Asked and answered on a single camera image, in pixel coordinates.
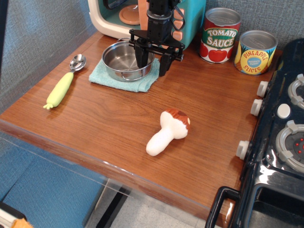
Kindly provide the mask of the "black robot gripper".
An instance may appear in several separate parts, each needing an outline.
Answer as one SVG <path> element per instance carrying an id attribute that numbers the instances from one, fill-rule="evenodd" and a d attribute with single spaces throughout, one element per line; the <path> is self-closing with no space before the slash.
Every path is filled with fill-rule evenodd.
<path id="1" fill-rule="evenodd" d="M 159 76 L 164 76 L 175 59 L 181 61 L 183 58 L 185 45 L 175 40 L 171 32 L 176 28 L 173 24 L 174 12 L 180 13 L 182 19 L 184 15 L 177 7 L 179 0 L 149 0 L 148 3 L 147 29 L 131 29 L 129 42 L 134 47 L 139 68 L 147 65 L 149 53 L 162 55 Z"/>

